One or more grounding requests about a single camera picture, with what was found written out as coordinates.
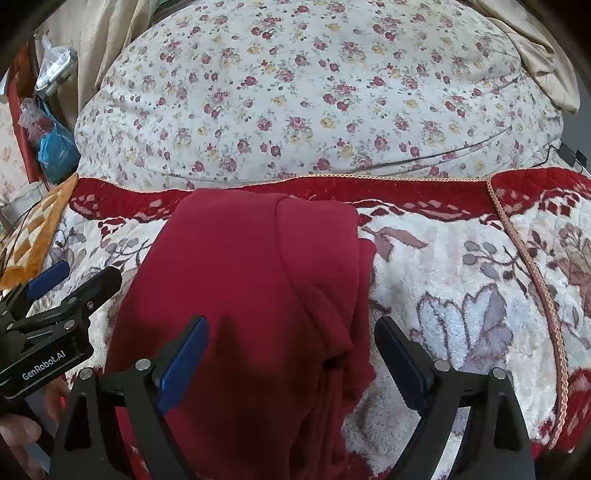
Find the bed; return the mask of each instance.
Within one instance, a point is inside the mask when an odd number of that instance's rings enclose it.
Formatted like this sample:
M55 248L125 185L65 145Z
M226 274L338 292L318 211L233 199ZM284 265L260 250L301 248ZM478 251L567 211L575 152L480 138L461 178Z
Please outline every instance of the bed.
M505 368L534 454L577 445L589 424L591 402L591 181L586 177L541 168L490 180L307 176L244 188L353 204L359 235L374 241L378 252L370 328L389 314L433 358L472 372ZM107 265L120 269L123 287L92 316L95 354L69 375L105 365L125 292L188 194L132 192L103 180L79 180L44 264L66 260L72 273L36 308L59 304ZM375 345L371 362L377 378L342 429L352 479L391 468L418 421ZM436 478L449 471L466 417L460 412L456 418Z
M378 251L370 328L390 314L434 358L502 366L534 454L577 445L591 403L591 183L522 169L556 144L561 112L506 34L455 1L205 5L127 47L78 118L82 178L44 264L72 272L33 312L107 265L124 282L92 317L95 354L69 375L105 365L125 292L191 190L284 192L357 208ZM520 170L496 173L508 168ZM355 480L387 472L418 421L375 346L371 360L377 379L342 430Z
M109 69L79 173L149 191L533 166L578 91L553 95L498 25L455 0L196 2Z

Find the flower pattern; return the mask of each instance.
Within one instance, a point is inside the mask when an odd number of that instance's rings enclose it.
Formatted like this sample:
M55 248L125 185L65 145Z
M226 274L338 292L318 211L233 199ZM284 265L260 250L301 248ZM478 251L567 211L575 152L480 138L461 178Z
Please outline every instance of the flower pattern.
M314 173L482 177L561 113L455 0L202 2L127 47L79 115L83 176L191 189Z
M25 164L12 129L8 105L0 104L0 205L10 203L28 183Z

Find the finger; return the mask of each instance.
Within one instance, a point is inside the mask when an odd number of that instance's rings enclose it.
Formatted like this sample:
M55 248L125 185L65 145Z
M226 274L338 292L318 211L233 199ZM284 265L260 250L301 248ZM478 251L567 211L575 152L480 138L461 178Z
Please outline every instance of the finger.
M53 383L55 383L57 391L60 393L62 397L67 397L68 395L70 395L70 387L68 387L68 384L61 378L55 379Z
M47 415L54 422L60 421L61 404L60 399L70 394L66 382L61 379L54 380L45 387L45 410Z
M43 480L45 473L39 464L33 459L23 447L11 447L12 454L18 460L18 463L25 470L27 475L33 480Z
M0 434L9 447L18 447L36 442L41 436L41 427L20 415L4 415L0 417Z

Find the fluffy blanket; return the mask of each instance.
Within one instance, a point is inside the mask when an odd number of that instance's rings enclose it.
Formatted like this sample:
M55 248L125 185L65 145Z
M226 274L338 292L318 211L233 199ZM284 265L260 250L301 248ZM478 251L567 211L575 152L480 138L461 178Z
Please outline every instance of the fluffy blanket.
M465 371L505 368L535 454L576 444L591 418L591 181L547 168L489 180L304 177L248 189L354 205L361 214L359 236L374 241L378 251L370 328L387 313L433 358ZM135 193L100 180L79 181L46 261L67 259L72 274L42 306L57 304L106 265L121 269L121 293L92 317L95 355L87 364L104 366L121 298L189 194ZM371 362L376 380L342 429L348 475L355 479L387 471L418 422L375 345ZM437 476L449 471L466 418L458 414Z

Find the red sweater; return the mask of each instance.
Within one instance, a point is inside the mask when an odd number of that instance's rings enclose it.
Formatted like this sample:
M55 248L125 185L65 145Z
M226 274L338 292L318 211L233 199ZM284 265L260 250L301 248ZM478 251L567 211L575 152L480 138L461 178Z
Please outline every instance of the red sweater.
M160 232L119 311L106 370L154 356L191 317L207 318L202 363L166 417L199 475L343 473L343 418L374 378L375 248L358 238L357 224L343 203L203 189Z

